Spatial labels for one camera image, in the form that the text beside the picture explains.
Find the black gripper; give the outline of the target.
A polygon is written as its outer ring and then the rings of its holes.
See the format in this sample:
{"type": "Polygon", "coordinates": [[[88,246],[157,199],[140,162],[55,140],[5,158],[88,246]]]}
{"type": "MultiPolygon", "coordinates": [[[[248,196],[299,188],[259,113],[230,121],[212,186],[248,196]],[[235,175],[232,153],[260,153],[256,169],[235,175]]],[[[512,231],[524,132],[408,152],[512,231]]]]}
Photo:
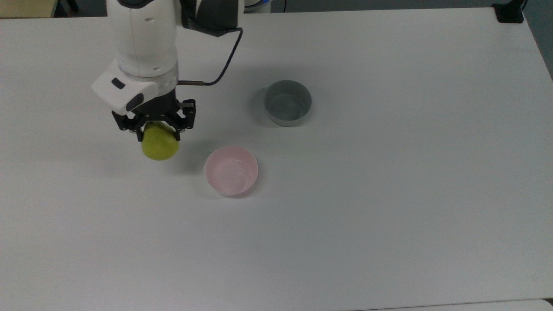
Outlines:
{"type": "Polygon", "coordinates": [[[181,131],[190,130],[195,125],[196,101],[194,99],[179,101],[176,98],[176,91],[172,90],[164,96],[146,101],[130,113],[133,117],[116,112],[112,112],[112,116],[120,130],[136,131],[138,142],[143,141],[146,123],[154,121],[161,121],[172,127],[175,131],[174,138],[180,141],[181,131]]]}

